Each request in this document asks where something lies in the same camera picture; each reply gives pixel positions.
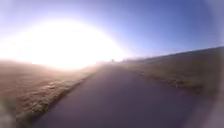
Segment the paved path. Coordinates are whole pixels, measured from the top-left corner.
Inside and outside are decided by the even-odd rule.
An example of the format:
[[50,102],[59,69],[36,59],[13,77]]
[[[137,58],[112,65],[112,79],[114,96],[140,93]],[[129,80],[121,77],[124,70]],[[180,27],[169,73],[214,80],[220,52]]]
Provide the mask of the paved path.
[[102,69],[34,128],[181,128],[198,97],[115,67]]

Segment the sun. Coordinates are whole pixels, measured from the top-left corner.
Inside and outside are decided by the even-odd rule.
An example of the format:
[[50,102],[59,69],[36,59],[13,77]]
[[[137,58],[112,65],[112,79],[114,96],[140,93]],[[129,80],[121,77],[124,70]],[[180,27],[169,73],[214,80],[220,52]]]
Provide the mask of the sun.
[[126,53],[104,32],[71,20],[39,23],[0,44],[0,58],[61,69],[122,60]]

